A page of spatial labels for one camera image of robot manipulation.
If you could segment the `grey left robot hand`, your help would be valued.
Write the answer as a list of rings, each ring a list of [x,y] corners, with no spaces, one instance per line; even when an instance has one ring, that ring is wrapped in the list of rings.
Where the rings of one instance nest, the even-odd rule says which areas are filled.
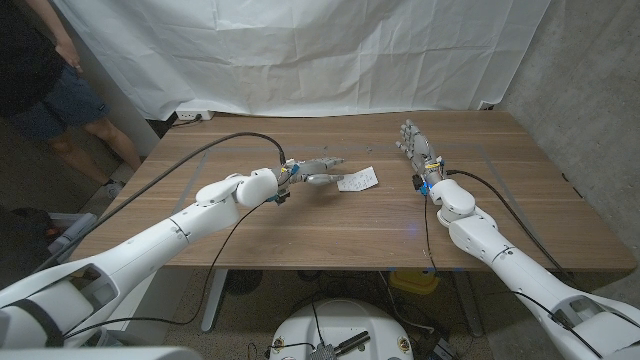
[[[328,171],[345,161],[339,157],[316,158],[305,161],[288,160],[281,169],[278,186],[281,189],[289,185],[306,182],[314,186],[336,183],[344,178],[343,175],[331,175]]]

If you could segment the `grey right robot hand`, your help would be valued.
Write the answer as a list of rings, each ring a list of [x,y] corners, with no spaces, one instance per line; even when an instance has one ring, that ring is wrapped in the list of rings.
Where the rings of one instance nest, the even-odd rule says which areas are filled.
[[[433,186],[444,179],[442,174],[442,158],[436,155],[435,148],[430,145],[419,127],[407,119],[400,127],[402,139],[396,146],[409,159],[412,168],[427,186]]]

